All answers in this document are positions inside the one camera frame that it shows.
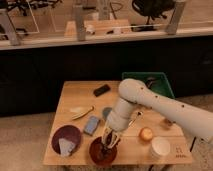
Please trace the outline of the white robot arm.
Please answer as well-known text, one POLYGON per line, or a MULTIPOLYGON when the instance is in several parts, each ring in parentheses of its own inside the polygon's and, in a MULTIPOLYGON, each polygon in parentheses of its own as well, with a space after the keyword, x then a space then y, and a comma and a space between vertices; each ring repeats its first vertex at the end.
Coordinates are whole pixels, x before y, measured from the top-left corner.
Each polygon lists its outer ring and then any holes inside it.
POLYGON ((128 128, 137 105, 150 107, 213 145, 213 113, 154 93, 140 80, 124 79, 118 86, 118 100, 106 119, 101 142, 113 148, 128 128))

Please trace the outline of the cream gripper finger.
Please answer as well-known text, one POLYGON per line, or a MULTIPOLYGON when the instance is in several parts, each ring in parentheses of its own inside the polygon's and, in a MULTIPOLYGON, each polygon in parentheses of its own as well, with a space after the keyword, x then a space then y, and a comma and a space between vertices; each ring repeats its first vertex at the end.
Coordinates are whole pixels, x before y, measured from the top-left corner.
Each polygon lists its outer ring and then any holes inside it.
POLYGON ((112 132, 109 147, 113 148, 119 142, 120 138, 121 138, 120 132, 112 132))
POLYGON ((102 144, 104 146, 107 146, 107 138, 108 138, 109 134, 110 134, 110 128, 108 128, 108 127, 104 128, 103 135, 101 138, 102 144))

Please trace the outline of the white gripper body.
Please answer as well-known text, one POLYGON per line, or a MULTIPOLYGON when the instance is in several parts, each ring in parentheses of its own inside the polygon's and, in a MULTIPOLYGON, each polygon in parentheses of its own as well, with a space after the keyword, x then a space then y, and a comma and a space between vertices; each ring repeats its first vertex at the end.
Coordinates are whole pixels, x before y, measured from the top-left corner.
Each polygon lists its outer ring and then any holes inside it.
POLYGON ((122 132, 127 129, 128 121, 122 118, 108 118, 107 125, 115 132, 122 132))

